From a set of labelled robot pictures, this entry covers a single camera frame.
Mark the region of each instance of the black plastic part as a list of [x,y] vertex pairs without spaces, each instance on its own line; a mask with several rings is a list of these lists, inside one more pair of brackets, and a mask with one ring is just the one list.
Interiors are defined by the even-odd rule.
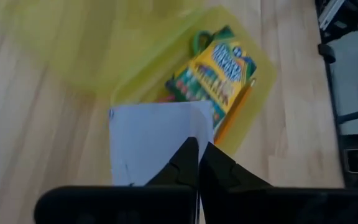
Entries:
[[215,38],[219,39],[219,38],[230,38],[230,37],[234,37],[234,33],[233,33],[233,30],[231,30],[230,26],[226,25],[221,30],[219,30],[219,31],[217,31],[216,33],[213,34],[213,38],[211,39],[211,42]]
[[172,75],[171,79],[169,79],[168,81],[165,82],[165,87],[169,90],[171,90],[172,88],[174,88],[174,81],[175,77]]
[[63,187],[42,196],[34,218],[37,224],[194,223],[193,193],[178,185]]
[[200,162],[200,194],[206,223],[230,223],[232,191],[271,187],[209,143]]
[[358,223],[358,190],[271,188],[228,200],[226,223]]
[[314,0],[314,4],[316,5],[317,17],[319,17],[321,15],[321,13],[323,13],[328,2],[329,1],[327,1],[327,0]]
[[350,1],[345,1],[338,10],[330,25],[324,31],[324,43],[341,38],[342,36],[358,30],[358,8]]
[[350,169],[350,165],[358,164],[358,156],[348,155],[349,150],[354,151],[358,149],[358,134],[351,135],[342,135],[339,138],[339,142],[341,143],[341,147],[343,149],[340,150],[340,153],[343,157],[343,168],[344,168],[344,178],[346,180],[346,187],[352,189],[358,189],[358,172],[354,169]]
[[187,185],[197,189],[198,142],[188,138],[169,163],[147,185]]
[[327,63],[334,63],[336,62],[334,50],[326,45],[326,44],[319,44],[318,45],[318,53],[324,57],[324,60]]
[[347,114],[347,115],[342,115],[342,116],[338,116],[338,123],[339,124],[343,124],[346,123],[348,121],[353,121],[355,119],[358,119],[358,112],[355,113],[351,113],[351,114]]
[[198,143],[188,138],[145,187],[63,187],[35,207],[37,224],[194,223],[198,218]]

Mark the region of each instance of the chair wheel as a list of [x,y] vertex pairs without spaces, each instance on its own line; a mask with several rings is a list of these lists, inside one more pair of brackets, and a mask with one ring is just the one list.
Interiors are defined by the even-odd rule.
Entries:
[[326,44],[319,44],[318,45],[318,53],[323,56],[324,60],[327,63],[334,63],[336,62],[334,50],[326,45]]

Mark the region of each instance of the sheet of paper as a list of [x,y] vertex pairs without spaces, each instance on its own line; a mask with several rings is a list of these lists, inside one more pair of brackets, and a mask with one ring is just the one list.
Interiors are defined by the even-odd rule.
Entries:
[[114,185],[145,185],[158,174],[188,137],[196,137],[199,161],[213,142],[209,101],[124,105],[110,112]]

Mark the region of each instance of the metal frame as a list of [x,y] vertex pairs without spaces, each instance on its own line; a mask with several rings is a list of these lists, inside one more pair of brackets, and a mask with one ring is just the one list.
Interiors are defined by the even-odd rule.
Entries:
[[321,30],[326,30],[328,25],[334,19],[335,15],[345,3],[345,0],[330,0],[324,11],[318,17],[318,22]]

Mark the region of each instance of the green handle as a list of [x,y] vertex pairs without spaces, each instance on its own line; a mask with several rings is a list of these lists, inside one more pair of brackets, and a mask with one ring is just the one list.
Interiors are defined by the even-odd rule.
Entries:
[[197,32],[193,39],[193,55],[195,56],[203,52],[210,45],[212,40],[213,35],[208,31],[202,30]]

